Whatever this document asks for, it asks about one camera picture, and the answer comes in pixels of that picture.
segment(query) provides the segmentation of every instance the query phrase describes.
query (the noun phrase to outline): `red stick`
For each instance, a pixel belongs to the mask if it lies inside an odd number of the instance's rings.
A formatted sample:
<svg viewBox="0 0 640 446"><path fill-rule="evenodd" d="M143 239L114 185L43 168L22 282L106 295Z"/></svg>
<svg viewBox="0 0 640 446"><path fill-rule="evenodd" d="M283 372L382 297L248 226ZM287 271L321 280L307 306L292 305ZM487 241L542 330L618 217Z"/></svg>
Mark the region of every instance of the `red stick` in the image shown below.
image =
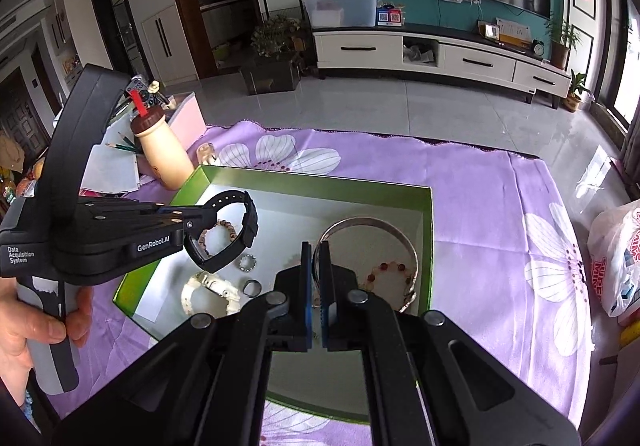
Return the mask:
<svg viewBox="0 0 640 446"><path fill-rule="evenodd" d="M146 111L145 103L142 102L142 97L140 97L140 92L138 90L131 90L129 95L133 99L133 104L136 105L136 109L140 114L140 117L145 117L148 111Z"/></svg>

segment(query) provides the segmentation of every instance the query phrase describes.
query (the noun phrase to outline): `clock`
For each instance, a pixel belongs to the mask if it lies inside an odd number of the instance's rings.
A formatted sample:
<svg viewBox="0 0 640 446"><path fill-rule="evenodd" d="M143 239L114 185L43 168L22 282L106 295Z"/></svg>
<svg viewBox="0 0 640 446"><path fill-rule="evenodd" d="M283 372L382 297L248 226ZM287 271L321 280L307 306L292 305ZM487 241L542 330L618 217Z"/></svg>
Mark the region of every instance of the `clock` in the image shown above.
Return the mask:
<svg viewBox="0 0 640 446"><path fill-rule="evenodd" d="M537 56L542 56L545 53L545 44L539 40L533 40L531 43L531 50Z"/></svg>

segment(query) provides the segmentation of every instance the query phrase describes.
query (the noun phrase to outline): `black ring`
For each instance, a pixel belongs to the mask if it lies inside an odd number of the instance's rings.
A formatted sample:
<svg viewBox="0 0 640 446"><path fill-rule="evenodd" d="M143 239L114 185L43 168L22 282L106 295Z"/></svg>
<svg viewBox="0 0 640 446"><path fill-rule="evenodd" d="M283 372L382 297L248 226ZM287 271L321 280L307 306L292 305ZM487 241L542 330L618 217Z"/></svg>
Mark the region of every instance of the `black ring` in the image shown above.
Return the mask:
<svg viewBox="0 0 640 446"><path fill-rule="evenodd" d="M258 292L257 292L257 294L254 294L253 296L251 296L251 295L249 295L249 294L247 294L245 292L247 286L251 285L252 283L257 283L258 284ZM256 297L260 296L261 292L262 292L262 284L259 281L254 280L253 278L249 278L246 282L244 282L244 286L242 287L242 294L244 294L248 298L256 298Z"/></svg>

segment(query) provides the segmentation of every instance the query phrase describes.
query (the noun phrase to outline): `flower pattern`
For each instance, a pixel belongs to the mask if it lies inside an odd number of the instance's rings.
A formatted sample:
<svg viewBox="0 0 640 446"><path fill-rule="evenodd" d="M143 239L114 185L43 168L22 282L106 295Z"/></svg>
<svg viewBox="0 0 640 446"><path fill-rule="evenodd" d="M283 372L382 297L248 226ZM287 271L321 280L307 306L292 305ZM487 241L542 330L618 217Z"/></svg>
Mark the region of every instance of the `flower pattern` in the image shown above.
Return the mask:
<svg viewBox="0 0 640 446"><path fill-rule="evenodd" d="M329 424L329 419L292 410L274 402L264 403L260 446L328 446L311 437Z"/></svg>
<svg viewBox="0 0 640 446"><path fill-rule="evenodd" d="M340 164L340 154L331 148L296 151L292 135L264 135L255 145L255 161L242 143L229 144L218 154L220 165L270 171L290 171L326 175Z"/></svg>
<svg viewBox="0 0 640 446"><path fill-rule="evenodd" d="M554 344L561 356L568 357L584 339L589 311L587 284L566 210L551 203L549 211L556 227L532 213L524 215L527 236L539 252L530 252L524 276L537 296L561 304L554 318Z"/></svg>

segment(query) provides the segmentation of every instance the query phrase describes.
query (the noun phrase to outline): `tv cabinet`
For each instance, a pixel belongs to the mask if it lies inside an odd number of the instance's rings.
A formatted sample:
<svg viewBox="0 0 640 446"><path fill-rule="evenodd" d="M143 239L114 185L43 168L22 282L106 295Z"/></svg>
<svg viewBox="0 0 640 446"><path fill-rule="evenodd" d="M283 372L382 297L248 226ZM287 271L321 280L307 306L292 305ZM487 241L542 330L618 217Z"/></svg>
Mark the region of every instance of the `tv cabinet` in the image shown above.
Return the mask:
<svg viewBox="0 0 640 446"><path fill-rule="evenodd" d="M554 108L566 97L571 82L565 71L530 51L455 29L407 24L400 29L315 29L313 35L319 69L403 70L487 82L524 92L529 103L537 92L546 92ZM404 46L417 43L433 51L434 61L422 63L403 56Z"/></svg>

